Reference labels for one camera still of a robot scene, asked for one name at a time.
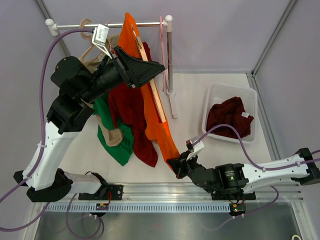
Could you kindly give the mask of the wide pink hanger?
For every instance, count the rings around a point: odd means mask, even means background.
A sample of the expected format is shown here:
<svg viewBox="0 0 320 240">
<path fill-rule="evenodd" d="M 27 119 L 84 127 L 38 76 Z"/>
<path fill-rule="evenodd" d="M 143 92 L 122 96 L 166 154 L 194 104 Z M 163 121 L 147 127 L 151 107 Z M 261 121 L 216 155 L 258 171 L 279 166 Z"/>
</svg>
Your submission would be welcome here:
<svg viewBox="0 0 320 240">
<path fill-rule="evenodd" d="M 165 46 L 164 46 L 164 27 L 163 27 L 163 18 L 162 16 L 159 17 L 160 22 L 160 30 L 159 30 L 159 36 L 160 36 L 160 46 L 161 46 L 161 57 L 162 57 L 162 64 L 165 66 Z M 166 70 L 163 71 L 163 77 L 162 77 L 162 92 L 165 92 L 166 90 Z"/>
</svg>

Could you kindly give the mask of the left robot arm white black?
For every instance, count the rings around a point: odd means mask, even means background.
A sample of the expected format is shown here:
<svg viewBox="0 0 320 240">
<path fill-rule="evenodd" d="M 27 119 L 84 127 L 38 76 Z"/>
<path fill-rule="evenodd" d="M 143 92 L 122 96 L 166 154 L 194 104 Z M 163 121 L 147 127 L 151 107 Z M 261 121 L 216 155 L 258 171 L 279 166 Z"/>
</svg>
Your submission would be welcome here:
<svg viewBox="0 0 320 240">
<path fill-rule="evenodd" d="M 34 203 L 52 203 L 76 194 L 82 201 L 109 200 L 113 188 L 100 174 L 69 173 L 59 167 L 60 163 L 94 113 L 91 104 L 96 99 L 120 84 L 142 87 L 164 70 L 159 62 L 130 56 L 119 46 L 94 72 L 74 56 L 60 60 L 50 78 L 59 87 L 59 94 L 46 115 L 45 133 L 30 166 L 13 176 L 27 187 L 28 198 Z"/>
</svg>

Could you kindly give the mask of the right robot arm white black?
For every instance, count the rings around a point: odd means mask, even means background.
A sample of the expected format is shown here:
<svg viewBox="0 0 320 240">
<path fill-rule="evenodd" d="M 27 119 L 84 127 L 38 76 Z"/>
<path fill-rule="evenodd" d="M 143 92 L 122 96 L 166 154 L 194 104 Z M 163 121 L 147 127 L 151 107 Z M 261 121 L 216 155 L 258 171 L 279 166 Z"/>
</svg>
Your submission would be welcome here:
<svg viewBox="0 0 320 240">
<path fill-rule="evenodd" d="M 285 159 L 262 163 L 228 163 L 206 168 L 189 150 L 179 158 L 167 160 L 177 179 L 189 177 L 194 185 L 211 194 L 213 200 L 255 200 L 259 188 L 285 182 L 302 186 L 320 182 L 320 170 L 308 148 L 299 149 Z"/>
</svg>

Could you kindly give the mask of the orange t shirt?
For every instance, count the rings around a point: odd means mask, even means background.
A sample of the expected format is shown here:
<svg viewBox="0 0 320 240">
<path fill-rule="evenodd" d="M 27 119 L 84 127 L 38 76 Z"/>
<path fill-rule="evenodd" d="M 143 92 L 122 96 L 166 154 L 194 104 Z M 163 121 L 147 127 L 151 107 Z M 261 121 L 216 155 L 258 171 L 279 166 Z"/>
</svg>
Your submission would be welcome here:
<svg viewBox="0 0 320 240">
<path fill-rule="evenodd" d="M 118 44 L 130 56 L 143 59 L 136 41 L 136 37 L 139 35 L 135 19 L 130 13 L 126 12 Z M 158 144 L 162 157 L 166 162 L 170 159 L 177 159 L 180 153 L 172 139 L 167 118 L 161 119 L 153 89 L 156 89 L 156 87 L 152 87 L 151 83 L 147 83 L 138 89 L 143 98 L 143 110 L 146 121 L 144 134 L 149 141 L 155 141 Z"/>
</svg>

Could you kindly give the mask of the maroon t shirt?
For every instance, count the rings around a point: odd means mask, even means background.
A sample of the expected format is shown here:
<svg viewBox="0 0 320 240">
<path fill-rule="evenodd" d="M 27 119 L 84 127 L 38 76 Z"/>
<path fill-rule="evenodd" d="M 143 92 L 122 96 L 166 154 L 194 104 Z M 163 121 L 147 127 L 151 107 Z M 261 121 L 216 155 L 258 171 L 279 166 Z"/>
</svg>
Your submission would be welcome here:
<svg viewBox="0 0 320 240">
<path fill-rule="evenodd" d="M 224 102 L 214 104 L 208 113 L 205 130 L 226 124 L 234 127 L 239 136 L 244 138 L 251 134 L 251 123 L 254 117 L 249 115 L 244 108 L 240 97 L 234 96 Z"/>
</svg>

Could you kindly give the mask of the wooden hanger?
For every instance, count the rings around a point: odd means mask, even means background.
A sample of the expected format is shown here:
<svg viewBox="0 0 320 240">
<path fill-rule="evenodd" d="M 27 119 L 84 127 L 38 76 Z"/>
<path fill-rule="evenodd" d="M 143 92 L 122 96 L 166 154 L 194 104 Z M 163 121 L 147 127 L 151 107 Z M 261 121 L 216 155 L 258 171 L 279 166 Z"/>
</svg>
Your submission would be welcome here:
<svg viewBox="0 0 320 240">
<path fill-rule="evenodd" d="M 142 42 L 141 38 L 136 34 L 136 31 L 135 31 L 133 24 L 131 24 L 131 28 L 132 28 L 132 32 L 135 36 L 137 47 L 139 49 L 139 53 L 142 57 L 142 60 L 147 62 L 148 57 L 147 57 L 143 42 Z M 153 101 L 155 103 L 159 118 L 160 118 L 161 122 L 164 123 L 167 120 L 166 114 L 165 114 L 165 111 L 164 111 L 164 108 L 163 108 L 163 105 L 162 105 L 162 102 L 161 102 L 161 99 L 160 99 L 160 96 L 159 96 L 159 93 L 158 93 L 158 90 L 157 90 L 157 87 L 155 84 L 155 80 L 151 79 L 149 81 L 149 84 L 150 84 L 150 88 L 151 88 L 152 95 L 153 95 Z"/>
</svg>

